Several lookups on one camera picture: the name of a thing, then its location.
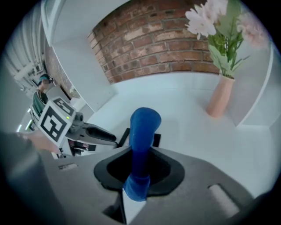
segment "person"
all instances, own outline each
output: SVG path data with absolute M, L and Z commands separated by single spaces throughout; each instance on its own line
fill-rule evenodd
M 38 89 L 33 94 L 33 102 L 32 102 L 32 111 L 34 114 L 36 114 L 34 115 L 36 118 L 40 118 L 41 113 L 48 102 L 48 97 L 44 93 L 44 91 L 49 88 L 51 82 L 52 79 L 49 77 L 49 75 L 43 74 L 42 76 L 40 76 Z

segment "light fixture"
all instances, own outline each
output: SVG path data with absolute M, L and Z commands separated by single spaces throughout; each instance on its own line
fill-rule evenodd
M 29 121 L 29 123 L 27 124 L 25 130 L 27 130 L 27 129 L 29 128 L 29 126 L 30 126 L 31 123 L 32 123 L 32 120 Z
M 22 125 L 20 124 L 20 125 L 18 126 L 17 132 L 19 132 L 19 130 L 21 129 L 21 127 L 22 127 Z

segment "vase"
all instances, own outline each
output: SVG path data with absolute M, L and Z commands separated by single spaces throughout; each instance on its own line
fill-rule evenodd
M 226 76 L 220 76 L 220 81 L 214 90 L 206 109 L 207 113 L 211 117 L 218 118 L 223 115 L 230 98 L 234 81 L 234 79 L 228 78 Z

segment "white cube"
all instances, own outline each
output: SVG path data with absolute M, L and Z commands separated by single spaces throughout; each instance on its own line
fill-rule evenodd
M 76 111 L 61 97 L 49 100 L 40 116 L 38 128 L 56 145 L 60 146 L 71 127 Z

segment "blue object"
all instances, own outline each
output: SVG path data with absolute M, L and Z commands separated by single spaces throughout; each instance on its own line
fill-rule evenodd
M 134 201 L 145 201 L 150 177 L 148 173 L 148 150 L 154 133 L 161 124 L 158 112 L 150 108 L 139 108 L 131 116 L 129 145 L 132 146 L 132 171 L 125 181 L 124 190 Z

